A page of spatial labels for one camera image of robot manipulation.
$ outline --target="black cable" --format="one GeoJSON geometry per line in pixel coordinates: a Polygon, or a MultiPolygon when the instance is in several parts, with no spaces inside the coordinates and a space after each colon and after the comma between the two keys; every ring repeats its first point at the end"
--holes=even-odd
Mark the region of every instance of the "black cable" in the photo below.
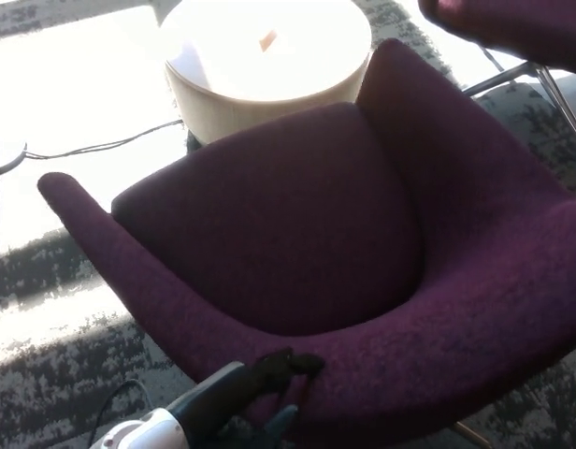
{"type": "Polygon", "coordinates": [[[107,399],[101,406],[101,410],[99,411],[97,418],[94,422],[93,430],[91,430],[91,436],[89,437],[89,444],[87,446],[87,449],[91,449],[91,446],[94,444],[94,437],[97,434],[99,426],[101,426],[101,419],[103,418],[103,413],[105,413],[105,411],[111,405],[111,401],[114,400],[114,398],[116,398],[122,391],[127,390],[132,386],[138,387],[140,390],[142,390],[148,409],[149,410],[154,409],[153,402],[151,400],[151,395],[149,394],[147,387],[141,381],[138,381],[137,379],[128,379],[127,381],[124,381],[120,386],[118,386],[115,390],[109,393],[107,399]]]}
{"type": "Polygon", "coordinates": [[[63,152],[61,154],[53,154],[53,155],[44,155],[44,154],[36,154],[34,152],[27,152],[26,157],[28,159],[34,159],[36,161],[48,161],[50,159],[59,159],[62,157],[68,156],[76,156],[79,154],[86,154],[89,152],[104,152],[105,150],[113,150],[114,148],[121,147],[122,145],[126,145],[127,143],[132,142],[138,138],[142,138],[143,136],[147,136],[150,133],[154,133],[155,131],[159,131],[160,129],[167,128],[169,126],[175,126],[177,124],[182,124],[182,120],[174,120],[173,122],[168,122],[164,124],[160,124],[159,126],[155,126],[151,129],[143,131],[142,133],[136,134],[131,138],[124,138],[122,140],[116,140],[115,142],[110,143],[102,143],[100,145],[91,145],[90,147],[78,148],[77,150],[73,150],[71,152],[63,152]]]}

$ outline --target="metal chair leg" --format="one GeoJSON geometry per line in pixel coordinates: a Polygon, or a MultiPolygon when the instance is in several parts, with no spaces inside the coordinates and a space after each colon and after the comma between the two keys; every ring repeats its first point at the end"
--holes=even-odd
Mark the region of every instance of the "metal chair leg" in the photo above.
{"type": "Polygon", "coordinates": [[[497,59],[494,57],[494,55],[492,54],[491,51],[489,51],[489,50],[488,50],[486,47],[484,47],[483,45],[480,45],[479,48],[482,50],[483,55],[489,60],[489,62],[492,63],[495,68],[497,68],[497,71],[498,71],[498,72],[504,72],[504,71],[506,71],[506,68],[504,68],[504,67],[502,66],[502,64],[497,61],[497,59]]]}
{"type": "Polygon", "coordinates": [[[562,95],[562,92],[560,92],[560,88],[558,87],[558,84],[556,84],[550,70],[548,70],[548,67],[543,65],[536,66],[536,75],[546,93],[558,107],[560,112],[562,112],[562,115],[564,115],[576,135],[576,116],[570,108],[569,102],[565,96],[562,95]]]}
{"type": "Polygon", "coordinates": [[[474,86],[468,87],[463,92],[468,96],[475,96],[477,94],[487,91],[488,89],[497,87],[500,84],[504,84],[505,82],[516,80],[517,78],[522,77],[523,75],[534,75],[535,70],[536,70],[535,65],[527,61],[516,67],[504,70],[503,72],[494,75],[494,77],[490,78],[489,80],[485,80],[480,82],[479,84],[475,84],[474,86]]]}
{"type": "Polygon", "coordinates": [[[492,443],[461,422],[454,424],[451,429],[453,432],[457,433],[468,442],[472,442],[481,449],[493,449],[492,443]]]}

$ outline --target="fabric upholstery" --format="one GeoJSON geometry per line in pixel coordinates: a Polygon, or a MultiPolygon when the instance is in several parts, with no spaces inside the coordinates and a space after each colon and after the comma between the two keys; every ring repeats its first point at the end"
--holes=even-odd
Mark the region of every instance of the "fabric upholstery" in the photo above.
{"type": "Polygon", "coordinates": [[[453,34],[576,72],[576,0],[419,0],[453,34]]]}
{"type": "Polygon", "coordinates": [[[421,273],[411,203],[353,104],[215,142],[111,212],[219,310],[279,335],[363,323],[404,302],[421,273]]]}

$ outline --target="carpet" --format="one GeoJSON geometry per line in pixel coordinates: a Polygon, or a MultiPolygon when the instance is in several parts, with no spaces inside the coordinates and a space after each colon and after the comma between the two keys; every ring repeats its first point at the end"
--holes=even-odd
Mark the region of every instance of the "carpet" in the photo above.
{"type": "MultiPolygon", "coordinates": [[[[0,117],[25,113],[25,129],[39,148],[33,151],[43,153],[124,138],[177,118],[151,57],[137,50],[149,46],[157,20],[173,3],[0,5],[0,91],[16,86],[4,95],[0,117]],[[133,105],[137,89],[148,111],[133,105]]],[[[413,2],[357,3],[376,44],[397,37],[455,80],[439,48],[411,19],[413,2]]],[[[523,83],[478,101],[576,192],[576,140],[549,103],[523,83]]],[[[181,157],[185,136],[185,130],[167,130],[118,151],[24,162],[0,179],[0,448],[84,447],[103,399],[124,379],[142,381],[156,405],[192,385],[136,326],[36,191],[42,173],[61,170],[107,208],[123,188],[181,157]]],[[[130,391],[113,402],[102,429],[144,408],[140,393],[130,391]]],[[[467,422],[496,447],[576,448],[576,351],[467,422]]],[[[444,430],[401,447],[469,446],[444,430]]]]}

